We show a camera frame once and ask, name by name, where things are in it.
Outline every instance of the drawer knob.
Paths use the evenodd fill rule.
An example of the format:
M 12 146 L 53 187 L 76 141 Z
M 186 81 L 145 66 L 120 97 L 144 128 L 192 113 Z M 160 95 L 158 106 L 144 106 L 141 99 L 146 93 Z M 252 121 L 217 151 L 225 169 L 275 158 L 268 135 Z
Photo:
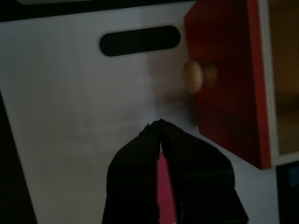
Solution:
M 190 94 L 196 94 L 201 87 L 213 87 L 219 81 L 219 69 L 212 62 L 200 65 L 196 61 L 186 61 L 181 72 L 182 84 Z

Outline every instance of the cabinet door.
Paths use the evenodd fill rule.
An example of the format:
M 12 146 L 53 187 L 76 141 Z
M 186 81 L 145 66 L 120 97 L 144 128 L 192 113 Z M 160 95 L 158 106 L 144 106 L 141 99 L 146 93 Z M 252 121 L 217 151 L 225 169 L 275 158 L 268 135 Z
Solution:
M 200 133 L 260 169 L 271 167 L 257 0 L 199 0 L 184 17 L 190 60 L 219 83 L 194 95 Z

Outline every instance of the dark background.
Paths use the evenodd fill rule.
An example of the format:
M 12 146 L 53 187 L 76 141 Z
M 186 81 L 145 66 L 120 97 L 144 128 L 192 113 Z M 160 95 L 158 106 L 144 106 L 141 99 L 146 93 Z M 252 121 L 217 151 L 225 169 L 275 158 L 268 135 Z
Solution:
M 0 22 L 188 1 L 190 0 L 92 0 L 73 3 L 21 5 L 16 0 L 1 0 Z

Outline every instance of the black handle slot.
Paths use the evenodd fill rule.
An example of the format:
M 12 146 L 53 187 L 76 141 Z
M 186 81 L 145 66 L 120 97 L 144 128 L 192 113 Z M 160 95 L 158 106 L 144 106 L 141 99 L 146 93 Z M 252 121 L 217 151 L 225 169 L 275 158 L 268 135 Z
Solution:
M 113 57 L 173 48 L 180 40 L 178 30 L 168 25 L 108 33 L 98 41 L 98 48 L 108 57 Z

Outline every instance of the red panel edge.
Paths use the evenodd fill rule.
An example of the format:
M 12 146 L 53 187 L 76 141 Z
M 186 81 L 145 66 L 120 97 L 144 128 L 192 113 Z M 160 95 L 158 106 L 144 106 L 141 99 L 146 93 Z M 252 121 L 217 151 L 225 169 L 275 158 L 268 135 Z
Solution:
M 269 134 L 267 120 L 267 90 L 264 77 L 264 63 L 261 52 L 261 33 L 259 23 L 259 6 L 257 0 L 247 0 L 247 15 L 249 27 L 249 40 L 252 49 L 252 64 L 255 74 L 255 91 L 256 91 L 256 110 L 257 110 L 257 128 L 259 128 L 259 145 L 260 145 L 260 169 L 271 168 L 269 152 Z

